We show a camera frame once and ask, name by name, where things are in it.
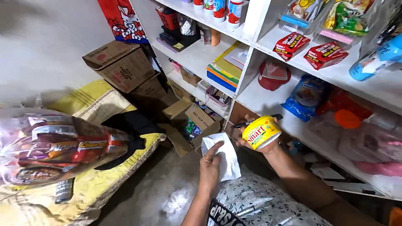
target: person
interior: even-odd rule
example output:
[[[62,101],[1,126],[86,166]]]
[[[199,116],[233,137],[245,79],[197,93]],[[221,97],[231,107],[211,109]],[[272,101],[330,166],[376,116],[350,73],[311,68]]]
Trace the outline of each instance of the person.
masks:
[[[245,118],[254,120],[249,115]],[[236,144],[250,148],[241,134]],[[242,173],[236,180],[222,182],[215,196],[220,163],[220,156],[215,152],[222,145],[222,142],[216,143],[200,160],[198,193],[182,226],[382,225],[360,213],[331,187],[298,165],[282,150],[278,139],[257,151],[264,154],[292,197],[252,173]]]

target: receipt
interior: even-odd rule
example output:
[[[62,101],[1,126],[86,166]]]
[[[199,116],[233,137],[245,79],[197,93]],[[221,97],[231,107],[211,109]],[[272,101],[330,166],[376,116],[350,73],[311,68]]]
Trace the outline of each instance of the receipt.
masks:
[[[201,152],[204,156],[214,144],[223,140],[225,144],[218,149],[216,153],[220,153],[221,163],[219,165],[219,182],[234,180],[241,177],[237,155],[234,151],[232,142],[226,133],[212,134],[202,138]]]

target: hello kitty bag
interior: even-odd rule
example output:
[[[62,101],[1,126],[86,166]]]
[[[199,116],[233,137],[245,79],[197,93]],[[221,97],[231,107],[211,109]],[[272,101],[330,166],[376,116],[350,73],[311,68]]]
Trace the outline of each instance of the hello kitty bag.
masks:
[[[129,0],[98,0],[116,41],[149,43]]]

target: red basket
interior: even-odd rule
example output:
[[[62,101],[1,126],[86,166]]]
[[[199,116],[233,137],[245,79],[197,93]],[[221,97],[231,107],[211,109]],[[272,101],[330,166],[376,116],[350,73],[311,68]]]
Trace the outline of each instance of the red basket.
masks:
[[[159,14],[160,19],[162,20],[163,25],[170,29],[170,30],[174,30],[178,28],[178,21],[177,21],[177,15],[176,13],[171,13],[169,15],[166,15],[162,12],[159,12],[158,10],[156,10]]]

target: hand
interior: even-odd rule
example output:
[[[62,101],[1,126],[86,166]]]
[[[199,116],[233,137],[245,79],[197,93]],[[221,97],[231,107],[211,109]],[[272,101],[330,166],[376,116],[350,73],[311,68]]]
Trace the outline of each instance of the hand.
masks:
[[[255,118],[250,117],[249,115],[245,115],[244,118],[246,119],[246,121],[255,120]],[[278,120],[275,117],[274,117],[274,121],[275,121],[275,123],[278,123]],[[246,127],[247,126],[240,127],[241,134],[239,134],[239,138],[238,138],[238,140],[236,142],[236,145],[237,146],[246,146],[249,149],[252,149],[250,144],[246,140],[244,140],[243,137],[242,137],[242,133],[246,129]],[[272,151],[274,151],[278,147],[279,147],[279,138],[276,138],[274,141],[272,141],[271,143],[269,143],[265,147],[257,149],[256,151],[261,152],[263,154],[270,154]]]
[[[216,143],[200,160],[200,185],[198,188],[198,194],[200,195],[210,197],[218,185],[221,156],[215,155],[215,152],[222,147],[223,144],[223,141]]]

